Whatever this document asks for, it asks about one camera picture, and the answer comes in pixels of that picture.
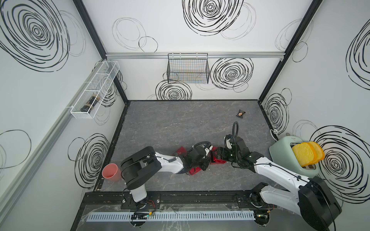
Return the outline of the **front yellow toast slice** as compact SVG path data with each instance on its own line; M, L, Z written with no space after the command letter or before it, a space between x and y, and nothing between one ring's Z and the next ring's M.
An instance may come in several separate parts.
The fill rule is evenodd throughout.
M316 152L309 143L301 143L292 147L292 151L301 167L312 164L316 158Z

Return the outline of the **mint green toaster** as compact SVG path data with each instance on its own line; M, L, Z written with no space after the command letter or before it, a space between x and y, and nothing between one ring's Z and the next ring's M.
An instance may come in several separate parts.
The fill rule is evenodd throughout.
M269 148L272 161L299 175L304 175L309 178L318 176L320 171L318 164L315 164L312 167L301 167L299 165L292 147L301 143L303 143L303 140L296 136L286 136L279 139Z

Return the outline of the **yellow toast slice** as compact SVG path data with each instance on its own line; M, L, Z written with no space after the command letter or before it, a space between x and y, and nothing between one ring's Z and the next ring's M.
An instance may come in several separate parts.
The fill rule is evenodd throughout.
M314 165L314 164L318 163L319 161L321 161L325 158L325 153L322 150L322 148L320 147L320 145L317 144L316 142L310 141L309 144L313 147L313 149L316 152L316 158L312 162L312 165Z
M292 147L292 151L301 167L312 164L316 158L316 152L309 143L301 143Z

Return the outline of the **left red jewelry box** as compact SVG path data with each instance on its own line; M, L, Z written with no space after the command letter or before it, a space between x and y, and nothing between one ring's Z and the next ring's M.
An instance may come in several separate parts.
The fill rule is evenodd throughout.
M186 151L186 149L183 147L183 146L181 146L177 151L176 151L176 153L179 155L179 156L182 156L182 157L185 157L186 155L187 155L187 151Z

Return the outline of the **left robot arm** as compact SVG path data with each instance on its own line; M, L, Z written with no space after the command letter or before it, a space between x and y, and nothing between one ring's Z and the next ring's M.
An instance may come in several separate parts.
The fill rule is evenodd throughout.
M121 161L121 177L133 201L140 203L147 198L145 183L156 173L188 174L197 168L205 171L211 162L212 148L209 141L202 141L182 154L168 156L147 146Z

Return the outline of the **red jewelry box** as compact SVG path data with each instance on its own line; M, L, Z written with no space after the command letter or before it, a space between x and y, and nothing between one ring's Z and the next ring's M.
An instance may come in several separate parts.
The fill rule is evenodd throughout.
M176 153L179 155L179 156L182 156L182 157L185 157L186 155L187 155L187 151L186 151L186 149L183 147L183 146L181 146L177 151L176 151Z
M200 172L200 171L202 171L202 169L201 169L200 167L195 167L195 168L192 168L192 169L188 172L188 174L189 174L189 175L191 175L191 176L193 176L193 175L195 175L196 173L198 173L198 172Z

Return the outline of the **dark bottle in shelf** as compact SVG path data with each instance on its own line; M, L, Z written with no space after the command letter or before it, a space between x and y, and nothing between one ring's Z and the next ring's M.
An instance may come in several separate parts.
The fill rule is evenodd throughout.
M97 95L91 96L90 99L86 102L86 104L80 109L80 111L90 113L99 101L100 101L99 96Z

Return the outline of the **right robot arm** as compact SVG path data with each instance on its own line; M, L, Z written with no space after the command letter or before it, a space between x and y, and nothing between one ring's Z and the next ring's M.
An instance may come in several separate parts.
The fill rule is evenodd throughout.
M300 215L316 231L336 228L335 219L342 208L323 179L299 175L258 152L249 151L238 131L239 124L234 122L231 134L224 137L224 147L216 150L218 159L230 162L234 168L265 176L283 187L281 190L263 182L255 186L250 200L256 208L272 204Z

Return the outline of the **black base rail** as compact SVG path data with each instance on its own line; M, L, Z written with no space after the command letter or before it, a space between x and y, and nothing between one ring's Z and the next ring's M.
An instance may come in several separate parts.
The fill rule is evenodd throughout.
M140 202L135 202L128 192L90 192L86 193L83 205L119 205L123 209L137 209L145 204L158 209L161 205L187 204L235 204L238 208L267 207L250 190L245 191L148 191Z

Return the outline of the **pink plastic cup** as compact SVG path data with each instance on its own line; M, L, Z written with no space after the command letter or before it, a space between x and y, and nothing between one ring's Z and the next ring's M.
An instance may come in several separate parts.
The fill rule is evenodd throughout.
M105 180L117 182L121 180L121 171L116 164L110 163L103 168L102 177Z

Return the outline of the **back yellow toast slice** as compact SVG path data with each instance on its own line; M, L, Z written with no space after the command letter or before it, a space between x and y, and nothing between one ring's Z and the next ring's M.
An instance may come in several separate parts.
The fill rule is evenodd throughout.
M312 165L314 165L314 164L318 163L319 161L321 161L325 158L325 153L322 150L322 148L320 147L320 145L317 144L316 142L310 141L309 144L313 147L313 149L316 152L316 158L312 162Z

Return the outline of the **middle red jewelry box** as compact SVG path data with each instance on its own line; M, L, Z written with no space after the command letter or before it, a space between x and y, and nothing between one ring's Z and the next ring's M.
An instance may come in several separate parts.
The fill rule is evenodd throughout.
M191 176L193 176L193 175L195 175L196 173L198 173L198 172L200 172L200 171L202 171L202 169L201 169L200 167L195 167L195 168L192 168L192 169L188 172L188 174L189 174L189 175L191 175Z

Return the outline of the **small dark snack wrapper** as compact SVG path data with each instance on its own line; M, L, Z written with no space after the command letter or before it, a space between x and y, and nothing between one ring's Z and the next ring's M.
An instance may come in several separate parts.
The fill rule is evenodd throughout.
M237 116L238 118L243 118L243 117L244 117L244 115L245 115L245 113L246 113L246 112L244 112L243 110L239 110L236 116Z

